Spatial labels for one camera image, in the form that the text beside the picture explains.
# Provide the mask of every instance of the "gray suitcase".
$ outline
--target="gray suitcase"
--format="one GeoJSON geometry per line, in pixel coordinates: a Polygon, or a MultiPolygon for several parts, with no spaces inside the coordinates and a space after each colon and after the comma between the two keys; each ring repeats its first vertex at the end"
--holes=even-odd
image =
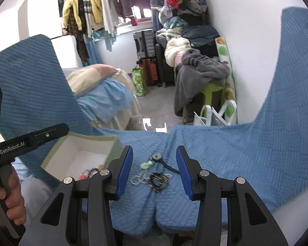
{"type": "Polygon", "coordinates": [[[155,57],[155,33],[152,29],[133,33],[138,59],[155,57]]]}

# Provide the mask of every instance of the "yellow jacket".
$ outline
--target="yellow jacket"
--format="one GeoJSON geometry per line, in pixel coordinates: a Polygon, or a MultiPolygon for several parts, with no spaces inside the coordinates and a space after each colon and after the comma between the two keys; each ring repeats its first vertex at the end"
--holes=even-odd
{"type": "Polygon", "coordinates": [[[103,7],[101,5],[101,0],[90,0],[91,11],[94,15],[94,22],[101,23],[103,21],[103,7]]]}
{"type": "Polygon", "coordinates": [[[63,5],[63,24],[67,28],[71,7],[73,7],[74,18],[79,30],[82,30],[81,19],[79,17],[79,0],[64,0],[63,5]]]}

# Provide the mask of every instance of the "green stool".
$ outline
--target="green stool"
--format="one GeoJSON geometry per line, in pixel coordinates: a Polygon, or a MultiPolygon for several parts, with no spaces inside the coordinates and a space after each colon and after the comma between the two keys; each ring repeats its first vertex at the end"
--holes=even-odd
{"type": "MultiPolygon", "coordinates": [[[[217,86],[216,84],[210,82],[202,91],[201,93],[204,94],[204,105],[211,105],[212,104],[212,94],[217,91],[223,90],[225,87],[217,86]]],[[[220,104],[224,103],[224,92],[222,92],[222,98],[220,104]]],[[[186,106],[183,108],[183,121],[182,124],[185,124],[185,117],[186,117],[186,106]]]]}

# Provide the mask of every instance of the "human hand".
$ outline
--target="human hand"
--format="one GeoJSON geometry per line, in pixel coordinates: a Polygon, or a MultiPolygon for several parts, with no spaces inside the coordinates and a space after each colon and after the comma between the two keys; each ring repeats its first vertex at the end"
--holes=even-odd
{"type": "MultiPolygon", "coordinates": [[[[7,217],[10,220],[14,220],[15,225],[19,226],[26,222],[26,209],[24,206],[24,198],[21,193],[21,185],[14,168],[8,178],[8,185],[11,188],[11,192],[5,201],[8,207],[7,217]]],[[[0,199],[4,199],[5,197],[5,190],[0,187],[0,199]]]]}

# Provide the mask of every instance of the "gray floor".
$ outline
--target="gray floor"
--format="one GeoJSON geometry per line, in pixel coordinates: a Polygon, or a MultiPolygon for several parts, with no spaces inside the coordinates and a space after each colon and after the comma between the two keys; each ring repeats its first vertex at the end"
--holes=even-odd
{"type": "Polygon", "coordinates": [[[141,128],[142,130],[164,132],[166,127],[167,132],[169,132],[173,126],[181,125],[182,118],[176,116],[173,111],[174,89],[174,86],[166,88],[148,87],[148,93],[145,97],[137,97],[142,109],[141,117],[138,119],[139,127],[128,129],[140,130],[141,128]]]}

